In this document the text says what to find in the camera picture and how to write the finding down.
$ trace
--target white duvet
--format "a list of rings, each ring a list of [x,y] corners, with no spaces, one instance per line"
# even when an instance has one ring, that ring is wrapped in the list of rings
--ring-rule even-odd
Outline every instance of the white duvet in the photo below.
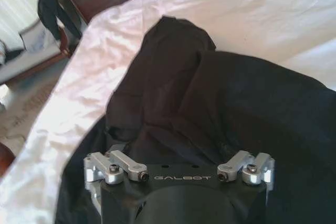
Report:
[[[62,169],[162,15],[204,28],[218,50],[267,59],[336,90],[336,0],[130,0],[84,33],[1,182],[0,223],[53,223]]]

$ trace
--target pillow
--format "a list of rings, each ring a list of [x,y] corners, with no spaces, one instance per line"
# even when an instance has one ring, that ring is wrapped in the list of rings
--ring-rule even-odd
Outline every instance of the pillow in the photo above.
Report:
[[[0,40],[0,66],[5,64],[6,59],[6,45]]]
[[[40,20],[22,31],[20,36],[25,49],[30,53],[42,51],[56,42],[51,32]]]

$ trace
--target black cloth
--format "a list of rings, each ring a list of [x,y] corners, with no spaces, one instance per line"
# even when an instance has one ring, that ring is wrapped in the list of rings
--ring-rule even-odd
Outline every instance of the black cloth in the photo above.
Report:
[[[56,223],[99,223],[82,160],[117,143],[145,164],[218,165],[238,150],[269,153],[276,183],[268,223],[334,220],[336,93],[271,62],[215,52],[186,20],[164,17],[151,28],[105,117],[65,169]]]
[[[5,64],[8,63],[11,60],[14,60],[16,57],[18,57],[22,52],[24,51],[23,48],[14,49],[6,51],[6,58],[5,58]]]
[[[57,25],[57,17],[76,38],[81,38],[81,32],[74,25],[65,10],[59,5],[58,0],[38,0],[37,6],[38,17],[43,25],[50,30],[56,40],[61,39],[61,34]]]

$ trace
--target wooden armrest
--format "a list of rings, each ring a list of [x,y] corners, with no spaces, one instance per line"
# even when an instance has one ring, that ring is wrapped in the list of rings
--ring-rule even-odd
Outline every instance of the wooden armrest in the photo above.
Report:
[[[63,28],[59,28],[59,31],[61,33],[61,45],[59,46],[59,49],[61,50],[62,53],[65,53],[66,55],[68,55],[69,54],[68,37]]]
[[[6,145],[0,143],[0,177],[6,172],[14,159],[13,152]]]

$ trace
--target metal handle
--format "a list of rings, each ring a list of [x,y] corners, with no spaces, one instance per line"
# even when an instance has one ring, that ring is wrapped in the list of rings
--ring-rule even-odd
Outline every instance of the metal handle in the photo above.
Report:
[[[121,151],[109,152],[110,161],[120,165],[125,172],[128,173],[128,177],[133,181],[146,181],[149,178],[147,166],[135,162],[133,159],[127,157]]]
[[[267,153],[259,153],[254,163],[243,169],[243,181],[249,185],[258,185],[263,180],[268,191],[273,190],[275,160]]]
[[[100,152],[91,153],[84,159],[85,180],[86,182],[94,182],[105,179],[109,185],[121,183],[123,181],[123,169],[112,171],[113,165]]]
[[[238,171],[253,161],[254,157],[249,152],[239,151],[227,163],[218,165],[217,174],[219,180],[223,182],[236,180]]]

